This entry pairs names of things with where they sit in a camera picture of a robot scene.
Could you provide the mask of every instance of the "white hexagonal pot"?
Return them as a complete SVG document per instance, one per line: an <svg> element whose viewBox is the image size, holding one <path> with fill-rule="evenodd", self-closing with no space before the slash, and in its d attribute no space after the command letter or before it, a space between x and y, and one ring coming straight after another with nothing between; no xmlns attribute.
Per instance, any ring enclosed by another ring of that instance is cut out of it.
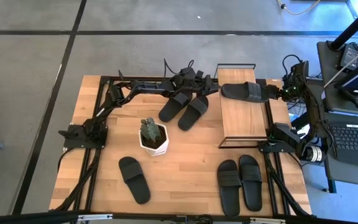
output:
<svg viewBox="0 0 358 224"><path fill-rule="evenodd" d="M158 125L158 126L160 126L160 127L162 127L164 129L165 136L167 137L165 142L162 143L161 146L156 148L156 149L152 149L152 148L149 148L149 147L143 145L142 136L141 136L141 133L140 133L140 130L139 130L139 143L140 143L140 146L142 148L144 148L151 156L159 156L159 155L165 154L167 149L168 149L168 143L169 143L167 127L165 127L165 125L157 124L157 123L156 123L156 125Z"/></svg>

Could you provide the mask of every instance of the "concrete floor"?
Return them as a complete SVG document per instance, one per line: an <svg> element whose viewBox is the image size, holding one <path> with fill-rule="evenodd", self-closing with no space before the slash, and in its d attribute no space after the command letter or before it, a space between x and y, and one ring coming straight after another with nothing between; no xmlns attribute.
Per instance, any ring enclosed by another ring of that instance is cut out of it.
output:
<svg viewBox="0 0 358 224"><path fill-rule="evenodd" d="M0 29L68 29L80 0L0 0ZM309 2L287 3L301 11ZM282 12L275 0L88 0L81 30L344 30L353 17L343 2L322 2L302 16ZM194 59L194 67L214 73L217 63L256 63L257 78L278 78L282 58L296 54L310 61L310 74L319 73L316 43L332 37L257 37L210 35L77 36L35 170L25 213L48 209L83 75L162 75L162 59L174 70ZM0 215L9 213L12 198L40 118L54 83L67 36L0 36ZM315 215L358 221L358 207L345 205L358 199L357 189L338 184L338 194L316 190L326 187L324 173L305 168L311 208Z"/></svg>

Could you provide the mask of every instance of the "potted plant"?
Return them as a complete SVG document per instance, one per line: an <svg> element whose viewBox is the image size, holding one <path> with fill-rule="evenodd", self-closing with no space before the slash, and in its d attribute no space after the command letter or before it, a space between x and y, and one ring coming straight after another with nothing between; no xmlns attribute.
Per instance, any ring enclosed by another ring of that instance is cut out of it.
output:
<svg viewBox="0 0 358 224"><path fill-rule="evenodd" d="M169 143L167 127L156 124L153 118L142 119L141 123L139 130L140 146L152 156L164 154Z"/></svg>

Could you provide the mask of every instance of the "white cable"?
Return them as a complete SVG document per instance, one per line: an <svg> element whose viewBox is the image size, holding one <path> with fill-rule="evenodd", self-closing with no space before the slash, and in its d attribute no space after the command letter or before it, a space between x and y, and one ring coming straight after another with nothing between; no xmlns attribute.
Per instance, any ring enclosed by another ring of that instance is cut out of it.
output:
<svg viewBox="0 0 358 224"><path fill-rule="evenodd" d="M291 15L299 16L300 14L303 14L303 13L309 11L310 9L314 8L320 1L321 1L321 0L317 0L312 6L310 6L310 8L308 8L307 10L305 10L305 11L303 11L303 12L299 12L299 13L293 13L293 12L289 11L285 5L284 5L284 9L285 9L289 14L291 14Z"/></svg>
<svg viewBox="0 0 358 224"><path fill-rule="evenodd" d="M340 69L340 71L339 72L337 72L337 74L335 74L333 77L332 77L332 79L330 79L328 82L327 82L327 84L325 84L324 85L324 88L327 88L327 86L345 69L345 68L347 68L351 63L353 63L355 60L357 60L358 59L358 55L357 55L357 57L355 57L353 60L351 60L348 64L346 64L342 69Z"/></svg>

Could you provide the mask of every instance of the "succulent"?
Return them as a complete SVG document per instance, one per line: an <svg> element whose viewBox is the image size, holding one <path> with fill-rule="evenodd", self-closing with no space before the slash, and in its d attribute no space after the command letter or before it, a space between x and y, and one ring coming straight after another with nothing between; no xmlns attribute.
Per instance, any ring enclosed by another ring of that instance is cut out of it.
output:
<svg viewBox="0 0 358 224"><path fill-rule="evenodd" d="M156 143L157 139L161 137L161 134L158 126L154 122L154 119L146 118L142 119L140 122L142 123L140 133L143 137Z"/></svg>

